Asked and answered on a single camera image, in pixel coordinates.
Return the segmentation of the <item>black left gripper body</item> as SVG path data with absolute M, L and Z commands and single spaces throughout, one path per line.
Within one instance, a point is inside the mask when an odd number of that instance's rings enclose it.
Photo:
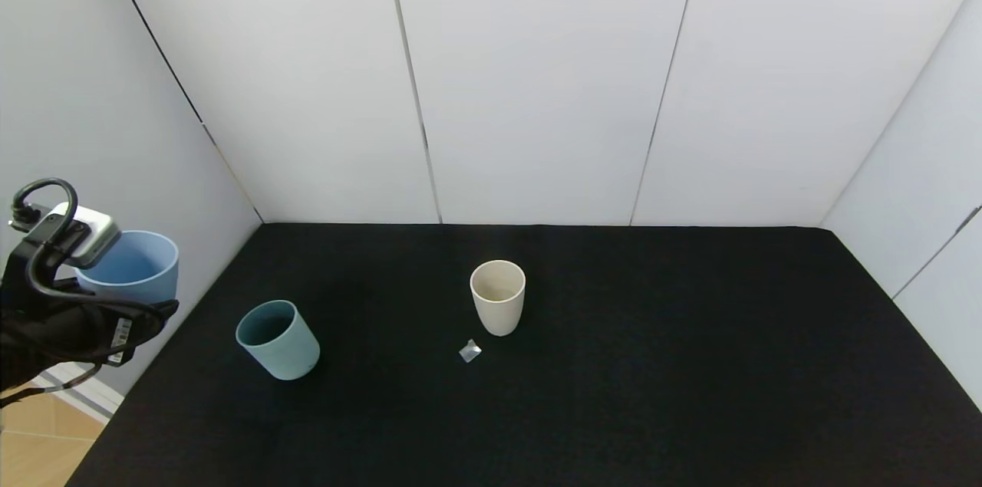
M 105 364 L 132 350 L 144 323 L 144 304 L 81 303 L 50 318 L 49 343 L 63 361 Z

